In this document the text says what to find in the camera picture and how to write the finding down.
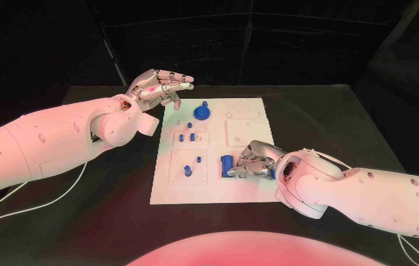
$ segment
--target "white robotic arm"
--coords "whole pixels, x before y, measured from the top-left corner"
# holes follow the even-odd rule
[[[179,109],[176,91],[193,89],[193,80],[149,70],[124,95],[36,111],[0,127],[0,189],[74,169],[126,145],[137,131],[152,136],[159,119],[144,111],[172,101]]]
[[[332,206],[359,224],[418,238],[418,176],[365,168],[342,172],[320,154],[307,149],[287,153],[252,141],[228,174],[275,178],[275,197],[314,219]]]

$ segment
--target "blue cylinder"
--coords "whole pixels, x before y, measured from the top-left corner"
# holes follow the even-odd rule
[[[190,177],[192,176],[192,170],[190,170],[190,166],[186,165],[186,176]]]
[[[195,118],[203,121],[211,117],[211,110],[208,108],[208,102],[203,102],[203,105],[195,109]]]
[[[221,157],[221,168],[222,168],[221,177],[224,177],[224,178],[234,177],[234,176],[229,176],[229,174],[228,174],[229,169],[234,168],[234,156],[232,155],[225,155]]]

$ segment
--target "blue knob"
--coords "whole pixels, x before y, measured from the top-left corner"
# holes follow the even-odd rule
[[[186,176],[190,177],[192,176],[192,170],[190,170],[190,166],[186,165]]]
[[[195,109],[195,118],[203,121],[211,117],[211,110],[208,108],[208,102],[203,102],[203,105]]]

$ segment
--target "dark table surface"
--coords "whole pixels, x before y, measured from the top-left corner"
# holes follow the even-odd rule
[[[72,87],[64,104],[126,89]],[[274,141],[284,150],[314,148],[355,167],[405,172],[347,85],[198,86],[179,94],[262,97]],[[162,106],[149,113],[163,119]],[[316,220],[281,203],[150,205],[160,132],[162,124],[153,137],[137,134],[129,145],[93,160],[77,187],[55,204],[0,220],[2,265],[126,265],[180,239],[244,230],[294,234],[388,265],[409,265],[396,235],[356,224],[333,208]],[[52,201],[80,172],[81,167],[29,183],[3,202],[0,214]]]

